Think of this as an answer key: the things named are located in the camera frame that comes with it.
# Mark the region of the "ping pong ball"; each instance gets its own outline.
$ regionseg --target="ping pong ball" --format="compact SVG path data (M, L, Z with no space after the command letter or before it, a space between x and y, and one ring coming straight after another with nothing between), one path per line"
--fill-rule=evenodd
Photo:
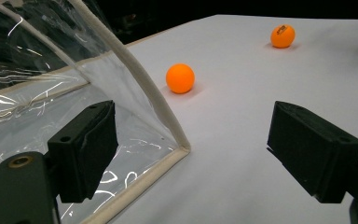
M278 49L289 47L295 40L295 29L288 24L275 27L271 33L271 44Z
M193 88L196 77L190 66L176 63L168 69L165 79L171 91L182 94Z

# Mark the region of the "orange ping pong ball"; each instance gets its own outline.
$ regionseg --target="orange ping pong ball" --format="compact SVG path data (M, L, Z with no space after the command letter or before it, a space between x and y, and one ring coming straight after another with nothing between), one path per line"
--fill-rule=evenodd
M190 66L176 63L168 69L165 79L171 91L181 94L193 88L196 77Z
M288 24L275 27L271 33L271 44L278 49L288 48L295 40L295 29Z

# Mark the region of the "white table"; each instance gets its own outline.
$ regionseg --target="white table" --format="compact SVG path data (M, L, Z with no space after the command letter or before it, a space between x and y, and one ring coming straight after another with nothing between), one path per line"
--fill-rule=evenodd
M282 23L288 49L269 43ZM192 152L112 223L346 224L347 194L322 204L266 150L275 101L301 105L358 137L358 20L216 15L129 46L181 122ZM187 63L194 89L165 72Z

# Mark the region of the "plastic cover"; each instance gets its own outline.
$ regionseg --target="plastic cover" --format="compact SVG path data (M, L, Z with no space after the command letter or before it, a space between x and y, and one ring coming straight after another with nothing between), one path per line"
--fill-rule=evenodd
M81 1L0 4L0 162L46 153L49 138L84 108L116 104L117 155L92 200L57 198L62 223L106 222L189 152L147 73L96 18Z

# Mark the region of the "transparent plastic sheet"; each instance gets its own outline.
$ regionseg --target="transparent plastic sheet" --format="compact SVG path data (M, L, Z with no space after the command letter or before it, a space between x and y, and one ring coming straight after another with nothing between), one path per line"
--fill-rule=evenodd
M92 200L57 198L62 223L97 213L183 147L95 29L67 1L0 5L0 162L25 151L46 153L49 138L84 108L116 105L117 155Z

